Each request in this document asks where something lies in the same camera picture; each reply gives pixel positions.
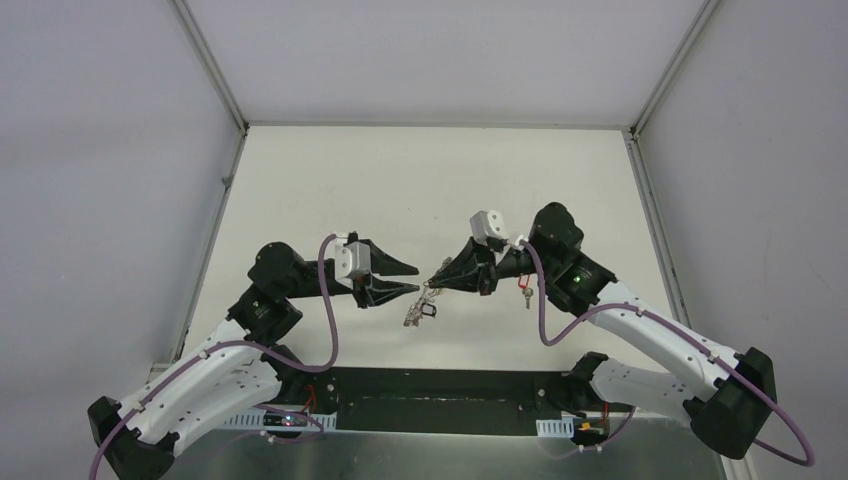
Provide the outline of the key with red tag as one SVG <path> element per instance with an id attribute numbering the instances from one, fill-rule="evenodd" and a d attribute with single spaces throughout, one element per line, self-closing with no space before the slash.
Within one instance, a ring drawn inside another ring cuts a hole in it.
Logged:
<path id="1" fill-rule="evenodd" d="M 534 290 L 530 285 L 531 275 L 520 275 L 517 280 L 517 285 L 524 299 L 524 306 L 527 310 L 531 308 L 531 300 L 534 296 Z"/>

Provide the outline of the metal disc keyring holder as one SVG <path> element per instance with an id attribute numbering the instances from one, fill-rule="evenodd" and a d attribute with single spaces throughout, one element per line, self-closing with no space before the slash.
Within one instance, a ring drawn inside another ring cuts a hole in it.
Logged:
<path id="1" fill-rule="evenodd" d="M 435 299 L 440 294 L 440 289 L 432 289 L 424 285 L 419 298 L 409 307 L 403 326 L 418 327 L 423 318 L 435 318 L 438 313 Z"/>

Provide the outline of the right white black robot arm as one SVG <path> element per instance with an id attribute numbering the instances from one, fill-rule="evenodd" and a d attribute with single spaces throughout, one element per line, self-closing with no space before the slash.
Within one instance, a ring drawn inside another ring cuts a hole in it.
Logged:
<path id="1" fill-rule="evenodd" d="M 583 231 L 567 208 L 551 202 L 527 236 L 507 235 L 500 213 L 470 219 L 463 250 L 433 275 L 432 288 L 489 295 L 508 278 L 536 274 L 542 306 L 553 305 L 604 329 L 663 367 L 632 367 L 589 352 L 569 372 L 569 400 L 583 410 L 626 404 L 690 427 L 716 453 L 743 458 L 777 400 L 772 359 L 755 347 L 740 353 L 663 319 L 615 274 L 582 252 Z"/>

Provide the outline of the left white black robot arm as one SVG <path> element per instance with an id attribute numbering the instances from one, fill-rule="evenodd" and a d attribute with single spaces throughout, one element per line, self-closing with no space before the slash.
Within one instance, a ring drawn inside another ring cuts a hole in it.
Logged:
<path id="1" fill-rule="evenodd" d="M 401 280 L 418 272 L 355 232 L 328 235 L 315 260 L 284 242 L 264 245 L 248 271 L 249 287 L 201 344 L 137 392 L 89 406 L 97 445 L 89 478 L 107 462 L 121 479 L 159 479 L 235 414 L 274 398 L 297 402 L 305 390 L 301 373 L 323 373 L 338 360 L 332 297 L 349 295 L 358 308 L 375 308 L 418 291 Z M 322 364 L 305 364 L 279 343 L 303 317 L 292 303 L 301 298 L 324 304 L 331 350 Z"/>

